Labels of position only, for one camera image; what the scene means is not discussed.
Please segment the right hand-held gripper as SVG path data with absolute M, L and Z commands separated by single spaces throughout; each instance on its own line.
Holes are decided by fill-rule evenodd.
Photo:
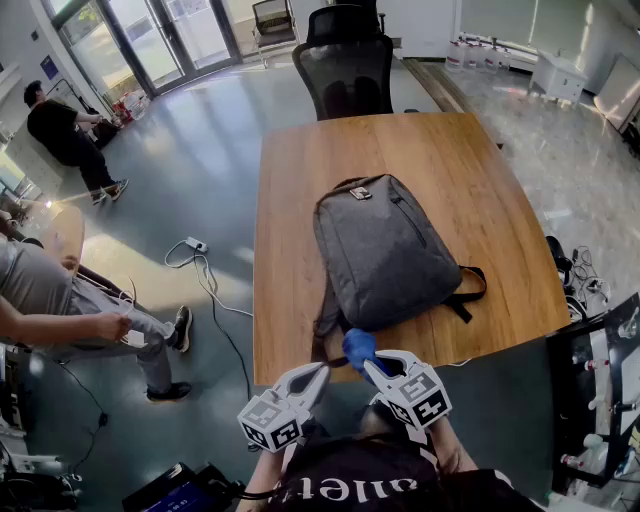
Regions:
M 425 430 L 452 410 L 444 385 L 432 367 L 404 350 L 379 350 L 364 369 L 394 417 L 415 430 Z M 400 373 L 394 377 L 387 373 Z

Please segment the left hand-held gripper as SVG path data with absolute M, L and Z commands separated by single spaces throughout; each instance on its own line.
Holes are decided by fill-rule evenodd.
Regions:
M 327 364 L 308 363 L 283 374 L 273 390 L 254 396 L 237 416 L 247 440 L 270 453 L 297 442 L 323 397 L 330 374 Z M 284 398 L 293 398 L 294 405 Z

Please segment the black screen device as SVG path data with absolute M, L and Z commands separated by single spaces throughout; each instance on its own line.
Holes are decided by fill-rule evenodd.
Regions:
M 225 512 L 245 490 L 212 464 L 179 462 L 122 500 L 124 512 Z

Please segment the round wooden table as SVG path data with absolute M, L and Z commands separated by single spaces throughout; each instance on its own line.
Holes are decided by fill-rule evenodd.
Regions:
M 44 251 L 58 260 L 72 256 L 75 264 L 68 271 L 76 275 L 83 251 L 85 238 L 85 220 L 83 213 L 76 206 L 63 207 L 49 222 L 40 241 Z

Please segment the person's black printed shirt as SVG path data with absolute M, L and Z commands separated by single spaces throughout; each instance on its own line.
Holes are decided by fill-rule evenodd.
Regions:
M 389 436 L 308 444 L 263 512 L 544 512 L 490 469 L 444 474 Z

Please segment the row of clear bottles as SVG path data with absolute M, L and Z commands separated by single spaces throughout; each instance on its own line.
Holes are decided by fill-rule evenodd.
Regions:
M 485 41 L 465 33 L 449 42 L 445 69 L 450 72 L 479 71 L 496 74 L 509 69 L 512 52 L 497 43 L 495 38 Z

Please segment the person's right forearm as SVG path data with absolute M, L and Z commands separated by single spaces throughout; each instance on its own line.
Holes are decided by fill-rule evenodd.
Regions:
M 455 434 L 447 416 L 428 427 L 440 469 L 444 474 L 476 471 L 478 466 Z

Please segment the blue cloth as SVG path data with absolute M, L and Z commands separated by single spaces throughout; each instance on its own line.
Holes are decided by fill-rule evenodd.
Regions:
M 388 367 L 376 356 L 376 349 L 376 338 L 369 332 L 352 328 L 344 335 L 342 350 L 345 358 L 369 383 L 373 383 L 373 381 L 365 369 L 364 363 L 366 361 L 372 362 L 387 376 L 391 376 Z

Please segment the long wooden bench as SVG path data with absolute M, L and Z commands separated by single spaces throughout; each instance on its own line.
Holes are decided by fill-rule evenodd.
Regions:
M 405 57 L 401 59 L 401 62 L 442 112 L 474 114 L 493 143 L 499 150 L 504 150 L 505 143 L 502 136 L 491 123 L 471 105 L 466 94 L 446 73 L 444 64 L 441 61 Z

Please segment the black mesh office chair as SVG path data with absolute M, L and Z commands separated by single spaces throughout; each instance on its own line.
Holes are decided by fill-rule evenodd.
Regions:
M 391 114 L 392 58 L 392 40 L 356 4 L 313 11 L 306 42 L 292 53 L 319 121 Z

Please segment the white cabinet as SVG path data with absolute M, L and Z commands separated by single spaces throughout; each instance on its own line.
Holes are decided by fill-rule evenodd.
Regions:
M 586 81 L 586 75 L 569 60 L 538 50 L 527 93 L 536 90 L 548 98 L 568 101 L 575 106 Z

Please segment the grey backpack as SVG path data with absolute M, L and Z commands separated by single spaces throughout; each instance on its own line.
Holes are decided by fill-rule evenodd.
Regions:
M 467 303 L 486 294 L 459 292 L 464 272 L 483 280 L 483 271 L 455 261 L 419 201 L 390 174 L 339 183 L 317 201 L 313 229 L 326 273 L 315 362 L 346 365 L 327 355 L 335 329 L 377 332 L 440 305 L 470 322 Z

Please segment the grey metal locker cabinet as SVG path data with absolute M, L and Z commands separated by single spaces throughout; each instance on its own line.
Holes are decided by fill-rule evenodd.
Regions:
M 58 194 L 66 168 L 28 132 L 27 121 L 13 134 L 4 152 L 44 193 L 50 196 Z

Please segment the person's left forearm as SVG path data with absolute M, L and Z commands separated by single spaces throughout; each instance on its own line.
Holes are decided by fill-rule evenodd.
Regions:
M 263 450 L 246 491 L 252 494 L 272 491 L 279 482 L 297 447 L 297 444 L 291 444 L 277 453 Z M 267 501 L 267 498 L 262 500 L 243 499 L 238 503 L 236 512 L 261 512 Z

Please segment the black equipment rack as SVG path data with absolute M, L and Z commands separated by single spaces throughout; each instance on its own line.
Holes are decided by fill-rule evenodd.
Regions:
M 553 400 L 552 490 L 601 488 L 640 434 L 640 294 L 546 338 Z

